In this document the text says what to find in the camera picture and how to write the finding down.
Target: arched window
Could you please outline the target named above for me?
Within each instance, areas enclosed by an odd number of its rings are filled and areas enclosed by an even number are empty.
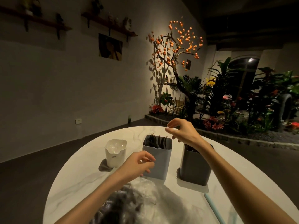
[[[259,64],[258,58],[239,58],[229,63],[228,68],[239,69],[233,80],[230,81],[229,94],[232,95],[233,100],[237,97],[244,97],[250,91],[251,84],[254,80],[255,72]]]

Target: hand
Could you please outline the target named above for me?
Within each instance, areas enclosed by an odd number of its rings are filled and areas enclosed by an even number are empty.
[[[150,173],[150,169],[155,166],[154,161],[156,161],[156,159],[147,151],[134,152],[116,172],[125,183],[128,183],[139,176],[143,176],[145,171]]]
[[[196,129],[193,127],[191,122],[185,119],[175,118],[167,124],[165,128],[166,132],[172,134],[172,139],[177,138],[179,142],[183,142],[187,145],[196,148],[202,143],[202,138]],[[180,126],[179,130],[173,129],[174,127]]]

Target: forearm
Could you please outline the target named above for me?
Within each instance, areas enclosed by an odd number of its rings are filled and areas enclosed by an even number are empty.
[[[211,166],[244,223],[295,223],[278,205],[226,162],[200,137],[196,149]]]
[[[91,194],[60,218],[55,224],[89,223],[108,197],[125,184],[118,172],[109,176]]]

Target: wall shelf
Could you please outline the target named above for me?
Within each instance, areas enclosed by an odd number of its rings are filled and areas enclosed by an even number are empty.
[[[56,22],[51,22],[51,21],[45,20],[45,19],[40,18],[40,17],[31,16],[31,15],[28,15],[28,14],[25,14],[25,13],[22,13],[22,12],[19,12],[17,10],[10,9],[10,8],[7,8],[7,7],[0,6],[0,12],[3,12],[3,13],[8,14],[8,15],[12,15],[12,16],[17,16],[19,18],[24,19],[24,26],[25,26],[26,31],[28,31],[28,21],[32,21],[32,22],[36,22],[36,23],[40,23],[40,24],[43,24],[43,25],[46,25],[46,26],[56,28],[57,38],[58,39],[60,39],[60,33],[59,33],[60,30],[63,30],[63,31],[72,30],[71,27],[68,27],[68,26],[65,26],[65,25],[62,25],[62,24],[59,24],[59,23],[56,23]]]
[[[128,42],[128,37],[137,37],[138,35],[135,34],[135,32],[132,31],[128,31],[125,28],[112,24],[111,22],[109,22],[108,20],[104,20],[103,18],[100,18],[98,16],[92,15],[89,12],[84,12],[81,14],[81,16],[87,18],[87,27],[89,28],[89,21],[92,20],[94,22],[97,22],[103,26],[106,26],[109,29],[109,36],[110,36],[110,31],[111,29],[114,31],[117,31],[119,33],[122,33],[124,35],[127,36],[127,42]]]

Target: person's left hand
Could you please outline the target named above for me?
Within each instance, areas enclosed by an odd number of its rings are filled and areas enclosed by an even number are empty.
[[[156,159],[147,151],[134,152],[116,172],[127,183],[139,176],[143,176],[145,171],[150,173],[150,169],[155,166],[154,161],[156,161]]]

